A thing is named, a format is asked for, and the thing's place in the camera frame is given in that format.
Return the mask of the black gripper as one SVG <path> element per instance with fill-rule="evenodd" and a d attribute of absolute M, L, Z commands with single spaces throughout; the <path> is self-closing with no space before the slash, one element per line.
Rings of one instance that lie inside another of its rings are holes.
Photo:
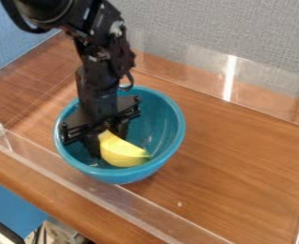
<path fill-rule="evenodd" d="M 140 116 L 141 98 L 119 96 L 120 79 L 107 69 L 76 71 L 76 108 L 60 119 L 59 132 L 65 145 L 83 142 L 92 157 L 100 158 L 99 134 L 111 130 L 127 138 L 128 124 Z"/>

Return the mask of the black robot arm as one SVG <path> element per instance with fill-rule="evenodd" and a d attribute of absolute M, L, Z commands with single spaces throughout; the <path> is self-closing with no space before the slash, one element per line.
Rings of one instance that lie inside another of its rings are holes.
<path fill-rule="evenodd" d="M 64 144 L 80 142 L 100 158 L 99 135 L 111 130 L 127 135 L 128 123 L 139 115 L 139 98 L 120 97 L 132 89 L 136 54 L 127 40 L 121 12 L 108 0 L 0 0 L 17 27 L 31 33 L 60 29 L 72 39 L 81 66 L 76 76 L 77 109 L 59 123 Z"/>

